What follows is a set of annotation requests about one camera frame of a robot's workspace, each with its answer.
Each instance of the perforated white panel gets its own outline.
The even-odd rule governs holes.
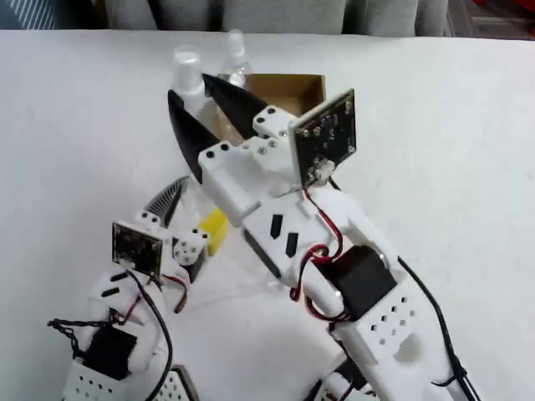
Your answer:
[[[125,385],[73,361],[64,387],[65,401],[121,401]]]
[[[170,371],[167,375],[167,380],[161,390],[158,393],[158,396],[155,399],[156,401],[194,401],[189,398],[186,390],[184,389],[184,384],[181,381],[181,378],[177,372]]]

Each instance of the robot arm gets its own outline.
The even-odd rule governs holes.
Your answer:
[[[444,330],[421,319],[430,307],[421,296],[423,284],[415,285],[412,270],[354,200],[325,185],[336,165],[356,151],[353,91],[297,118],[225,81],[204,79],[244,142],[218,142],[170,91],[176,138],[206,194],[291,288],[290,297],[297,301],[303,291],[308,310],[330,323],[329,331],[381,400],[478,399]],[[434,330],[421,329],[430,325]],[[431,377],[428,351],[441,342],[446,347],[433,361],[441,377]],[[462,391],[456,383],[434,383],[452,375]],[[324,387],[339,388],[339,375],[328,376]],[[343,396],[364,399],[356,390]]]
[[[176,236],[168,228],[188,180],[166,187],[133,222],[113,223],[115,264],[89,294],[89,320],[48,324],[73,347],[66,401],[197,399],[185,368],[172,364],[163,292],[174,288],[173,312],[180,312],[208,257],[209,232],[195,227]]]

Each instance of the yellow object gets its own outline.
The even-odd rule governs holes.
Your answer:
[[[198,227],[210,234],[208,255],[213,256],[227,237],[227,217],[219,209],[215,209],[206,219],[201,221]]]

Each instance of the cardboard box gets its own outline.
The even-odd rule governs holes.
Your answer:
[[[323,75],[251,74],[247,78],[247,84],[249,90],[267,104],[278,106],[296,116],[303,115],[325,101]],[[233,145],[242,142],[242,137],[221,114],[217,116],[214,134]]]

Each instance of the red wire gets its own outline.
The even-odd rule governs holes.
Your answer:
[[[181,300],[176,304],[175,306],[175,313],[180,313],[182,309],[184,309],[184,306],[186,305],[187,301],[187,285],[178,277],[174,276],[167,276],[166,274],[162,274],[163,277],[165,277],[167,280],[171,280],[172,282],[176,282],[184,288],[184,295],[182,296]]]
[[[312,262],[317,265],[330,263],[335,258],[340,256],[344,247],[344,237],[342,236],[342,233],[340,232],[339,228],[334,224],[334,222],[330,219],[327,213],[325,213],[324,210],[321,207],[319,207],[319,205],[312,199],[312,197],[308,193],[308,190],[303,190],[303,193],[305,197],[316,207],[316,209],[318,209],[319,215],[322,217],[322,219],[324,219],[327,226],[329,226],[331,231],[336,236],[336,240],[338,242],[338,248],[336,249],[336,252],[332,256],[329,255],[329,247],[325,244],[315,244],[309,247],[309,249],[307,249],[299,265],[298,285],[290,289],[290,294],[289,294],[290,299],[292,299],[292,301],[295,301],[295,302],[297,302],[301,296],[301,288],[303,286],[303,273],[304,273],[304,268],[307,266],[308,261],[312,259]],[[325,254],[321,256],[317,255],[317,253],[320,251]],[[316,307],[314,306],[312,302],[312,299],[309,297],[305,297],[305,305],[308,311],[313,316],[324,321],[342,322],[348,318],[345,312],[342,312],[335,317],[327,317],[323,315],[320,311],[318,311],[318,309],[316,309]]]
[[[146,286],[148,286],[150,284],[150,281],[151,279],[149,278],[149,280],[147,281],[147,283],[145,284]],[[130,305],[130,307],[128,308],[128,311],[126,311],[126,314],[125,314],[125,319],[123,320],[123,323],[126,323],[128,322],[128,319],[130,319],[130,315],[132,314],[132,312],[134,311],[134,308],[135,306],[139,303],[139,301],[141,301],[141,295],[138,295],[135,299],[135,301],[132,303],[132,305]]]

